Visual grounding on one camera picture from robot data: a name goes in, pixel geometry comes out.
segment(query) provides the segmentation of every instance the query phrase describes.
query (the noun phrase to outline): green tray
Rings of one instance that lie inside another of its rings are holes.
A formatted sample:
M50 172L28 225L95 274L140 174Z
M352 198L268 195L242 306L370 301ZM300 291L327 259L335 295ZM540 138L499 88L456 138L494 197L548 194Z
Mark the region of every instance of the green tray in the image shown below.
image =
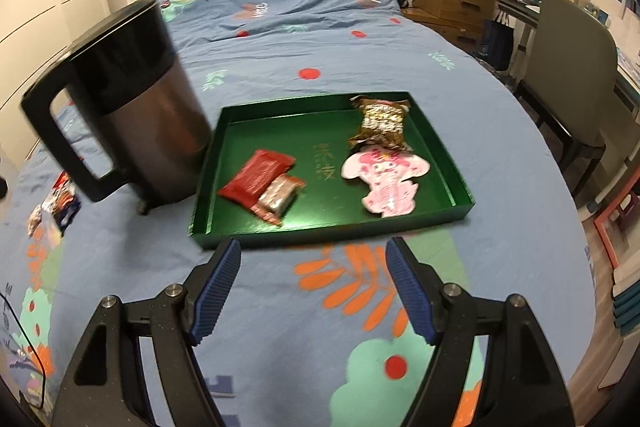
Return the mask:
M369 186L340 176L347 140L362 123L350 98L359 93L326 94L223 107L200 174L189 234L203 248L226 236L243 247L325 243L447 223L466 216L474 198L433 127L408 92L367 93L383 100L409 100L404 139L431 169L412 178L419 187L411 214L380 217L362 206ZM242 206L216 194L257 149L289 154L290 174L301 190L284 214L283 226L263 222Z

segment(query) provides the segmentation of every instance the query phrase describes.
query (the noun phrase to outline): blue gripper pad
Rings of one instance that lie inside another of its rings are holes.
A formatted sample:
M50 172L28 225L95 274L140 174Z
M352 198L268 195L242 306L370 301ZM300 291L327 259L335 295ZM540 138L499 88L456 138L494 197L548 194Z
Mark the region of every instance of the blue gripper pad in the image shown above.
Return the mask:
M193 326L189 331L193 345L201 343L204 337L213 332L240 269L240 254L240 243L235 239L231 240L195 300Z
M410 250L408 250L408 255L413 255ZM400 300L404 304L409 322L418 335L424 337L428 344L435 346L437 334L433 325L431 301L404 256L405 254L402 253L395 239L387 241L386 267L396 285Z

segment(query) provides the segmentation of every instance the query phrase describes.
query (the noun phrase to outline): bed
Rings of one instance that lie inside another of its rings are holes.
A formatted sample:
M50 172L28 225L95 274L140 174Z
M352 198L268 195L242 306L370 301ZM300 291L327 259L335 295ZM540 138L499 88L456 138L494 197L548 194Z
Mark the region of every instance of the bed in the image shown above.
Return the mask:
M522 293L566 380L593 331L589 251L569 191L510 93L395 0L158 0L194 90L220 108L306 94L408 90L476 198L460 222L402 234L417 258L473 295ZM96 172L109 162L74 107L58 117ZM26 222L60 168L40 148L0 225L0 288L47 371L46 414L100 298L149 298L208 259L187 236L194 198L136 213L130 187L82 198L65 237ZM250 250L214 333L196 348L228 427L400 425L431 350L407 323L382 262L386 237ZM41 377L5 310L0 371L37 401ZM482 375L474 348L456 424ZM149 343L143 363L158 425L170 414Z

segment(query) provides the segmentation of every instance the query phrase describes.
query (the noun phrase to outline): black kettle handle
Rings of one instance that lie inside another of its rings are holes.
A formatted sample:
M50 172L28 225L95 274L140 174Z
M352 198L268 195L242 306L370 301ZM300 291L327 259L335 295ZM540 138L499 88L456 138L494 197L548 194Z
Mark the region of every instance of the black kettle handle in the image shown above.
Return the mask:
M66 64L53 64L22 97L22 111L35 132L60 166L92 201L101 201L127 184L126 176L117 169L96 178L78 157L51 116L51 103L69 82L63 71Z

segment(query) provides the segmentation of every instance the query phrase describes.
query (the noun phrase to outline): snack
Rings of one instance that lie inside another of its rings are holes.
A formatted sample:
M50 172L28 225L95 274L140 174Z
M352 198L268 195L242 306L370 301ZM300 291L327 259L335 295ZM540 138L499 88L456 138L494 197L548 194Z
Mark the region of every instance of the snack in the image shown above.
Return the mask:
M69 175L62 172L51 187L49 195L31 213L27 222L27 234L29 237L33 235L42 221L43 212L47 212L54 218L60 232L64 234L78 210L80 210L80 200L76 195L76 186Z
M362 111L360 132L349 139L349 147L359 150L364 145L381 145L387 149L411 152L402 135L404 117L409 112L408 100L389 102L364 95L351 99L353 106Z
M281 174L263 192L258 204L276 217L280 217L287 210L296 193L305 185L300 178Z
M429 163L418 155L374 145L349 156L342 165L342 177L359 177L369 185L370 193L362 198L369 212L402 216L413 212L418 190L418 185L407 179L423 176L429 169Z
M288 171L294 162L295 158L292 158L292 156L258 149L238 174L228 184L220 188L218 194L223 198L241 204L244 208L260 217L260 219L277 225L280 220L270 211L259 206L257 204L258 199L267 190L271 182Z

